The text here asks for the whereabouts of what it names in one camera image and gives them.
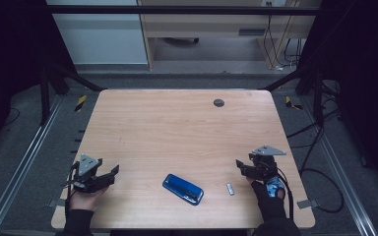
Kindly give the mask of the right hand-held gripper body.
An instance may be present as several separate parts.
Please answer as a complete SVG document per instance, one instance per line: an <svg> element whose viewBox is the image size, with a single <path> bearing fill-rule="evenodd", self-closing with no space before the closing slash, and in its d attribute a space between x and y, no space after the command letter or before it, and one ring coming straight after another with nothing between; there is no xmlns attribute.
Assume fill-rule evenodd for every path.
<svg viewBox="0 0 378 236"><path fill-rule="evenodd" d="M275 155L286 155L286 152L275 147L264 145L253 149L251 153L257 154L258 158L251 160L253 162L252 173L249 178L255 180L270 180L278 175L278 167L275 162Z"/></svg>

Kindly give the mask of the aluminium floor rail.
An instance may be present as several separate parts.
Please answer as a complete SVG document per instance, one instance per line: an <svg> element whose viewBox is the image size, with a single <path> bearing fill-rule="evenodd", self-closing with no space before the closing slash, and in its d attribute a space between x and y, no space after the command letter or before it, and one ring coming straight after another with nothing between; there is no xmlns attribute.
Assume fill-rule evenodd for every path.
<svg viewBox="0 0 378 236"><path fill-rule="evenodd" d="M325 153L333 177L343 193L345 205L348 208L360 236L378 236L372 220L364 208L363 203L358 196L357 191L353 187L345 169L342 167L339 157L327 135L328 113L332 112L334 115L336 115L338 113L338 107L334 101L329 101L327 98L324 98L322 104L318 105L318 108L321 108L323 111L324 132L321 134L322 149Z"/></svg>
<svg viewBox="0 0 378 236"><path fill-rule="evenodd" d="M8 210L10 209L15 197L18 195L24 180L29 173L31 166L44 143L52 124L59 113L60 106L64 101L63 95L56 95L51 105L50 113L46 121L39 126L34 134L31 143L28 146L21 162L17 166L15 173L12 175L9 183L7 184L3 194L0 197L0 226L5 218Z"/></svg>

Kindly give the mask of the black curtain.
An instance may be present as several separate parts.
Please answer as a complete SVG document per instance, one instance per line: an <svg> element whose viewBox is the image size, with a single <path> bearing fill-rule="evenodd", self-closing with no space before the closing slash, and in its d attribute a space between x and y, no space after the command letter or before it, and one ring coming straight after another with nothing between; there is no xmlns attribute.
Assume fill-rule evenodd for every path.
<svg viewBox="0 0 378 236"><path fill-rule="evenodd" d="M315 18L303 56L332 31L321 72L340 84L340 108L368 165L378 170L378 0L322 0L332 15Z"/></svg>
<svg viewBox="0 0 378 236"><path fill-rule="evenodd" d="M46 4L46 0L0 0L0 130L12 96L38 85L45 64L76 70L53 16L17 10Z"/></svg>

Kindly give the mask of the person's left hand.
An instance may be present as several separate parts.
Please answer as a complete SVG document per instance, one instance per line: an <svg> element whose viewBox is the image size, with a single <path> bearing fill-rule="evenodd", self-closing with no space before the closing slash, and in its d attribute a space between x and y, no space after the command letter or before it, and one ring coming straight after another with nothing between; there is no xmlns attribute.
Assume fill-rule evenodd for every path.
<svg viewBox="0 0 378 236"><path fill-rule="evenodd" d="M83 209L93 211L98 199L106 192L106 188L94 193L83 193L74 190L70 195L70 210Z"/></svg>

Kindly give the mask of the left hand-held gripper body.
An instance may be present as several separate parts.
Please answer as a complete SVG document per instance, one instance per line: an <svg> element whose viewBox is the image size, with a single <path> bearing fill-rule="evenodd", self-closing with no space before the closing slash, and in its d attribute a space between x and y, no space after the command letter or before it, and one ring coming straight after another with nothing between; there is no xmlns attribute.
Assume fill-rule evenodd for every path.
<svg viewBox="0 0 378 236"><path fill-rule="evenodd" d="M94 193L108 187L105 184L108 173L97 176L95 161L96 159L86 154L81 154L80 158L71 167L68 185L72 185L75 190L83 193Z"/></svg>

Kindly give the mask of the white cabinet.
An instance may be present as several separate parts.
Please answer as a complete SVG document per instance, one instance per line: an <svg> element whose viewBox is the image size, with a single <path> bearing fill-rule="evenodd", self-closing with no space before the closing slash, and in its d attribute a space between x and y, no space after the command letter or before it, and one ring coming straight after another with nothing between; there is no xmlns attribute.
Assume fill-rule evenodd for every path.
<svg viewBox="0 0 378 236"><path fill-rule="evenodd" d="M75 65L147 64L139 15L54 14Z"/></svg>

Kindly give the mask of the blue stapler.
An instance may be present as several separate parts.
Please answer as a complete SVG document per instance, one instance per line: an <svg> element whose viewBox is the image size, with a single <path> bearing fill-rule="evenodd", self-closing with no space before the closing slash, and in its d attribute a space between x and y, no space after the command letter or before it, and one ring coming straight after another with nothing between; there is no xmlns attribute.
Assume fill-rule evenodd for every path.
<svg viewBox="0 0 378 236"><path fill-rule="evenodd" d="M197 206L204 196L204 191L200 187L174 174L168 174L163 180L162 185L165 189L192 206Z"/></svg>

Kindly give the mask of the black frame strut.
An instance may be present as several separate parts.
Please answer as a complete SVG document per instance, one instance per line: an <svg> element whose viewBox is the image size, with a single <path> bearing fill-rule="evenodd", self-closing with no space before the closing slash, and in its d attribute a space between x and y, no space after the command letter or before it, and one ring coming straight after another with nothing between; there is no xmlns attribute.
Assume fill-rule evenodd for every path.
<svg viewBox="0 0 378 236"><path fill-rule="evenodd" d="M69 91L65 79L69 78L75 82L83 85L92 91L103 91L104 88L91 83L85 78L81 77L77 72L65 69L60 65L46 64L42 67L40 72L39 86L41 98L41 121L40 125L44 125L50 116L49 104L49 86L55 89L57 94L66 94Z"/></svg>
<svg viewBox="0 0 378 236"><path fill-rule="evenodd" d="M263 87L262 90L273 91L294 79L299 79L295 88L297 95L305 95L313 90L313 117L317 125L322 127L324 123L322 108L322 74L317 66L301 66L274 83Z"/></svg>

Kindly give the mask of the light wooden desk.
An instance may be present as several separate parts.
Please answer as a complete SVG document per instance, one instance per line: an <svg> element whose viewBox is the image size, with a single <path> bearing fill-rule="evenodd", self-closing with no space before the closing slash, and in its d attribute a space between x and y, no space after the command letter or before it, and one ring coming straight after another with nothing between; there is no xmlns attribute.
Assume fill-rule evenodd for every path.
<svg viewBox="0 0 378 236"><path fill-rule="evenodd" d="M322 0L136 0L140 6L319 7ZM283 63L291 38L308 36L312 16L152 15L140 16L146 52L154 60L157 38L247 37L258 41L270 69Z"/></svg>

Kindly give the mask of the yellow-handled clamp right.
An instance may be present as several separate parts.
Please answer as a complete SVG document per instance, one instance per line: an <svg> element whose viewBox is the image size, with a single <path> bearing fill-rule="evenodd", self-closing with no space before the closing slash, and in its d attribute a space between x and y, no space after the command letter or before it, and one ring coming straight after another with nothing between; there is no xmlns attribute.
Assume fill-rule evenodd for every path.
<svg viewBox="0 0 378 236"><path fill-rule="evenodd" d="M301 105L293 104L292 101L291 101L291 98L289 96L285 97L285 106L292 108L292 109L296 109L296 110L302 110L303 109L303 107Z"/></svg>

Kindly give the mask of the black horizontal frame bar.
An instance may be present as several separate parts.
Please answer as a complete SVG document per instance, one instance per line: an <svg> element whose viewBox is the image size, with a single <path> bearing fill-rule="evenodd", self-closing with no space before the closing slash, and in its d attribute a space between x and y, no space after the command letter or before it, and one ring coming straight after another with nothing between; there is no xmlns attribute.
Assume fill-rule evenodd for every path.
<svg viewBox="0 0 378 236"><path fill-rule="evenodd" d="M158 15L277 15L317 16L319 8L297 7L216 7L216 6L85 6L50 5L52 14L158 14Z"/></svg>

